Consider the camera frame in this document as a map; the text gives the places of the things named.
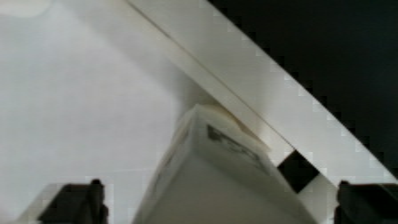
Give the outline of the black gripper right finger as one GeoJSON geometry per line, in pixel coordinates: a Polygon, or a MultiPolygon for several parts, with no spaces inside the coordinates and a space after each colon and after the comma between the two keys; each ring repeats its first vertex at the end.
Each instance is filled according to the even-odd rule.
{"type": "Polygon", "coordinates": [[[339,183],[333,224],[398,224],[398,184],[339,183]]]}

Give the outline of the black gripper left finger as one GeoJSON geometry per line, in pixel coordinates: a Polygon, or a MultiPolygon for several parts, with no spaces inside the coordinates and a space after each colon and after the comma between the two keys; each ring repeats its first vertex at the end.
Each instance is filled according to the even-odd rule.
{"type": "Polygon", "coordinates": [[[108,224],[104,185],[97,179],[61,186],[36,220],[40,224],[108,224]]]}

